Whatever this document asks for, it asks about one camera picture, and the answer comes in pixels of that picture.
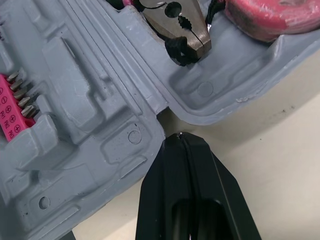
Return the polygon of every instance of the pliers jaw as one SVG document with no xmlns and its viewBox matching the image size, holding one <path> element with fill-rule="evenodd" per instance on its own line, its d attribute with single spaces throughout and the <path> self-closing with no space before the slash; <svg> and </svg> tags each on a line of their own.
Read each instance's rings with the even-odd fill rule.
<svg viewBox="0 0 320 240">
<path fill-rule="evenodd" d="M 186 37 L 188 55 L 200 59 L 211 49 L 211 39 L 197 0 L 135 0 L 151 27 L 164 39 Z"/>
</svg>

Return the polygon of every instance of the gray plastic tool case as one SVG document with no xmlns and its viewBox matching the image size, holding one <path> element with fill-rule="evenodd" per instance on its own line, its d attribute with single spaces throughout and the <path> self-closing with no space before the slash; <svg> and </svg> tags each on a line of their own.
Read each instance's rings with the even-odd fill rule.
<svg viewBox="0 0 320 240">
<path fill-rule="evenodd" d="M 0 135 L 2 240 L 62 237 L 146 174 L 162 110 L 219 121 L 320 46 L 319 30 L 263 44 L 218 14 L 212 50 L 181 67 L 134 7 L 104 0 L 0 0 L 0 25 L 0 73 L 20 70 L 39 108 L 13 141 Z"/>
</svg>

